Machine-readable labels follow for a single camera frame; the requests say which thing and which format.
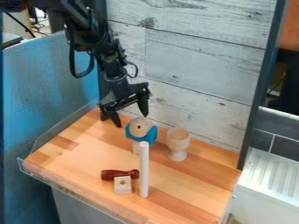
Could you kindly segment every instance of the wooden block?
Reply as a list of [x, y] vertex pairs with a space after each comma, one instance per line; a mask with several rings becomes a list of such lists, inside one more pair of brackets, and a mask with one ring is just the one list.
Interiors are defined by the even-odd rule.
[[131, 177], [115, 178], [115, 194], [132, 193]]

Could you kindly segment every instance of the cable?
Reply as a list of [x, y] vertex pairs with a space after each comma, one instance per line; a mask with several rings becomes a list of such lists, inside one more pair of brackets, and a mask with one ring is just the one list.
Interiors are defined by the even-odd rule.
[[76, 79], [82, 78], [88, 74], [90, 74], [93, 69], [94, 69], [94, 53], [90, 52], [89, 53], [89, 65], [87, 70], [81, 73], [76, 73], [76, 67], [75, 67], [75, 43], [74, 43], [74, 27], [72, 22], [67, 23], [68, 29], [69, 29], [69, 39], [70, 39], [70, 55], [69, 55], [69, 60], [70, 60], [70, 69], [73, 77]]
[[268, 92], [267, 95], [271, 94], [273, 90], [275, 90], [281, 83], [283, 82], [284, 78], [286, 77], [286, 73], [283, 74], [282, 79], [273, 87], [271, 88]]
[[15, 18], [14, 16], [12, 16], [9, 12], [5, 12], [5, 14], [7, 16], [9, 16], [10, 18], [12, 18], [13, 20], [15, 20], [18, 24], [20, 24], [27, 32], [29, 32], [34, 38], [36, 38], [36, 36], [33, 34], [33, 32], [27, 27], [25, 26], [22, 22], [20, 22], [17, 18]]
[[128, 73], [128, 77], [131, 78], [131, 79], [136, 78], [138, 76], [138, 74], [139, 74], [139, 68], [138, 68], [138, 66], [135, 63], [131, 62], [131, 61], [127, 61], [127, 63], [128, 63], [128, 65], [131, 65], [131, 66], [135, 67], [135, 74], [131, 75], [131, 74]]

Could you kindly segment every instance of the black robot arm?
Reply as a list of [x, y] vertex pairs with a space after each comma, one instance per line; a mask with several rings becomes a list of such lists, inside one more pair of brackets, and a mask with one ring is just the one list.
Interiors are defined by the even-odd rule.
[[[119, 39], [114, 38], [108, 27], [106, 0], [14, 0], [8, 1], [4, 8], [17, 11], [26, 4], [55, 11], [64, 21], [70, 45], [70, 70], [75, 78], [88, 75], [94, 69], [94, 61], [97, 62], [101, 120], [111, 118], [117, 127], [121, 127], [117, 111], [135, 102], [142, 114], [148, 115], [149, 84], [128, 83], [128, 76], [137, 76], [138, 67], [126, 60]], [[75, 51], [89, 54], [89, 65], [84, 72], [76, 72]], [[127, 64], [135, 66], [135, 74], [128, 74]]]

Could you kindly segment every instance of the red object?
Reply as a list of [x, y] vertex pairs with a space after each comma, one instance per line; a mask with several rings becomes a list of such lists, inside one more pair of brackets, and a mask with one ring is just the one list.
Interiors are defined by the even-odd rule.
[[130, 176], [132, 179], [139, 178], [139, 171], [134, 169], [132, 171], [117, 171], [117, 170], [104, 170], [101, 171], [102, 180], [114, 180], [117, 177]]

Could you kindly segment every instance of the wooden wall panel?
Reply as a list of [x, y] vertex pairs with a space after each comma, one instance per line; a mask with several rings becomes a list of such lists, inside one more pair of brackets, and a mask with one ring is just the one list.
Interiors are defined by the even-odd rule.
[[251, 105], [264, 50], [110, 23], [141, 75]]
[[109, 20], [265, 48], [276, 0], [109, 0]]
[[[142, 77], [132, 80], [141, 81], [147, 81], [152, 91], [149, 118], [240, 148], [249, 106]], [[136, 105], [126, 110], [140, 115]]]
[[[108, 18], [147, 81], [149, 118], [237, 151], [276, 0], [110, 0]], [[140, 115], [136, 105], [123, 113]]]

